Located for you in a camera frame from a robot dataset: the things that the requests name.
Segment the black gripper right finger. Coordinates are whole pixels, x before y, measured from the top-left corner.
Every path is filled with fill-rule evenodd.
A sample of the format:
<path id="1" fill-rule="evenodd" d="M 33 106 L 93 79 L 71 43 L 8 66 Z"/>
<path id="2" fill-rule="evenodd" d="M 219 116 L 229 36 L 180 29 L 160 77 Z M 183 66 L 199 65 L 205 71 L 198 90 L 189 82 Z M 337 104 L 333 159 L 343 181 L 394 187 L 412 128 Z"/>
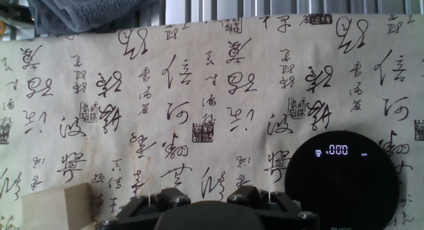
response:
<path id="1" fill-rule="evenodd" d="M 242 186 L 234 191 L 227 203 L 246 207 L 265 229 L 318 230 L 317 213 L 302 210 L 300 202 L 283 191 L 268 192 L 254 186 Z"/>

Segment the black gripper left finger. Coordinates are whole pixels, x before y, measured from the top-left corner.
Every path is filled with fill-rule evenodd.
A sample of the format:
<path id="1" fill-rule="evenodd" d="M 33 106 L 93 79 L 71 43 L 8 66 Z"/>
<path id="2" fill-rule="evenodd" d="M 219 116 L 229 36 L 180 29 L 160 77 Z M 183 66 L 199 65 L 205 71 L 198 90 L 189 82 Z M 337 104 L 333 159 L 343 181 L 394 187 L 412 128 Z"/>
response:
<path id="1" fill-rule="evenodd" d="M 150 230 L 168 210 L 189 205 L 191 200 L 177 188 L 164 188 L 149 196 L 135 196 L 113 217 L 97 224 L 98 230 Z"/>

